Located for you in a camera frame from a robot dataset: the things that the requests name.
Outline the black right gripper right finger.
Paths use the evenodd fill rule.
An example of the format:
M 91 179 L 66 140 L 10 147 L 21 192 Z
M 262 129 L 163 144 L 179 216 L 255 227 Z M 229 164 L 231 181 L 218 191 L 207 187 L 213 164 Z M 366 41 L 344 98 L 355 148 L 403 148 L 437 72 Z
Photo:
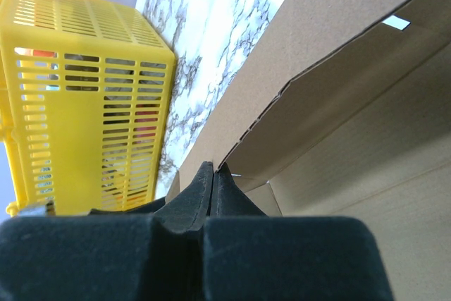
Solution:
M 223 166 L 203 228 L 207 300 L 389 300 L 375 237 L 351 217 L 270 217 Z

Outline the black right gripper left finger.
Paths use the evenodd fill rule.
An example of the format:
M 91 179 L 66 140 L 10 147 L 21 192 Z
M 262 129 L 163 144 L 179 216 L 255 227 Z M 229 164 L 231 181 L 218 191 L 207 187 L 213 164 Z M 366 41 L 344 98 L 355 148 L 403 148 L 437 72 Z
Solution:
M 202 300 L 204 162 L 169 203 L 128 213 L 19 216 L 1 225 L 2 300 Z

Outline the brown cardboard box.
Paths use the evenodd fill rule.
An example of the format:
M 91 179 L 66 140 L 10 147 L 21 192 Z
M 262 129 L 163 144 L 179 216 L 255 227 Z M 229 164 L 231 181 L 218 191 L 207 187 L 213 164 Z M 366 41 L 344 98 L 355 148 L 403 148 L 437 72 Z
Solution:
M 450 0 L 284 0 L 176 172 L 286 218 L 352 216 L 397 300 L 450 299 Z

